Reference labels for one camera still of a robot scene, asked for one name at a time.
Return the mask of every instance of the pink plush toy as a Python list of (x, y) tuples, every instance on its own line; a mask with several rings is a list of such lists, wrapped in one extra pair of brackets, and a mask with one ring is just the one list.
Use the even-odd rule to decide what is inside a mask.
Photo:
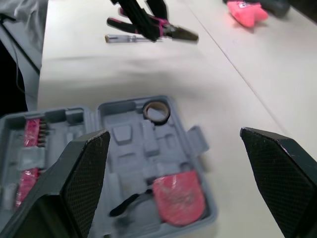
[(260, 3), (248, 4), (243, 1), (228, 1), (227, 6), (233, 17), (245, 27), (254, 27), (255, 22), (267, 19), (267, 13)]

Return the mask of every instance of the pink tape measure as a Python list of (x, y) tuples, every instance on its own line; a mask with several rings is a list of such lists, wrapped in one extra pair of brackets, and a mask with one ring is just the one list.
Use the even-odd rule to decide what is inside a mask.
[(185, 226), (197, 221), (206, 207), (195, 171), (156, 179), (153, 193), (161, 218), (171, 225)]

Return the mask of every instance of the gray cloth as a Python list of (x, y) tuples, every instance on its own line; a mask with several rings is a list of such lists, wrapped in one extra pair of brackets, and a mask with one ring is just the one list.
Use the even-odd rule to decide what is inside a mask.
[(48, 0), (0, 0), (0, 13), (23, 22), (30, 43), (43, 50)]

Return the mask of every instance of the pink object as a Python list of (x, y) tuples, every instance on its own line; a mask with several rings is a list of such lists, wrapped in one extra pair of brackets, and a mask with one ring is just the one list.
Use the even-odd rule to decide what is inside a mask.
[(27, 120), (24, 131), (24, 146), (31, 147), (38, 145), (38, 137), (41, 119)]
[(153, 192), (160, 216), (175, 226), (197, 221), (206, 207), (195, 171), (158, 178)]
[(266, 20), (268, 17), (260, 3), (248, 4), (243, 1), (228, 1), (227, 6), (233, 17), (245, 27), (254, 27), (255, 22)]
[(29, 191), (32, 189), (36, 181), (39, 177), (39, 169), (34, 168), (30, 170), (23, 171), (20, 178), (20, 186), (17, 193), (15, 206), (19, 207), (26, 195), (28, 195)]

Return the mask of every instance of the tool case compartment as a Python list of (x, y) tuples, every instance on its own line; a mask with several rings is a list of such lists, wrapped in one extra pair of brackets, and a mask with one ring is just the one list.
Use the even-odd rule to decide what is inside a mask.
[[(170, 117), (154, 125), (143, 116), (144, 105), (160, 101), (168, 105)], [(198, 156), (208, 145), (198, 126), (186, 132), (169, 97), (156, 96), (101, 104), (96, 113), (85, 107), (52, 109), (44, 112), (12, 114), (0, 120), (0, 186), (19, 184), (19, 151), (23, 150), (26, 120), (45, 120), (48, 133), (43, 172), (58, 159), (72, 139), (92, 131), (107, 129), (111, 134), (104, 186), (95, 211), (90, 238), (174, 237), (211, 224), (216, 206)], [(135, 193), (151, 188), (155, 179), (195, 170), (206, 207), (201, 218), (186, 226), (173, 226), (162, 220), (152, 195), (132, 203), (127, 211), (110, 217), (109, 212)], [(7, 210), (0, 198), (0, 231), (15, 208)]]

